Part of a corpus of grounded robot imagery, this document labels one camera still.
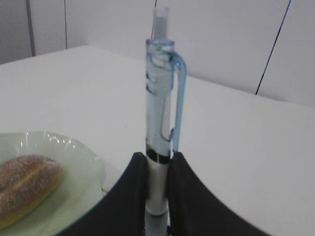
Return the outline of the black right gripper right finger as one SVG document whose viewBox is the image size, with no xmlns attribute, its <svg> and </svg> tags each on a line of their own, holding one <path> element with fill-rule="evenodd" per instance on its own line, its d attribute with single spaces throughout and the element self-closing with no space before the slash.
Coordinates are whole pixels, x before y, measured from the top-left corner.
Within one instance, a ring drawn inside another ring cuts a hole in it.
<svg viewBox="0 0 315 236">
<path fill-rule="evenodd" d="M 174 236 L 266 235 L 208 190 L 180 152 L 169 163 L 167 195 Z"/>
</svg>

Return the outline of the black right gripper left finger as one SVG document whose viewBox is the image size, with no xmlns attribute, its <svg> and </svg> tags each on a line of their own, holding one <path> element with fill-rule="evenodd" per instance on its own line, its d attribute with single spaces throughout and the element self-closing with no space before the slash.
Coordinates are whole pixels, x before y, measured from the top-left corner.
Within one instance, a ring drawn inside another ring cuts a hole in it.
<svg viewBox="0 0 315 236">
<path fill-rule="evenodd" d="M 148 167 L 136 152 L 111 190 L 60 236 L 142 236 L 145 224 Z"/>
</svg>

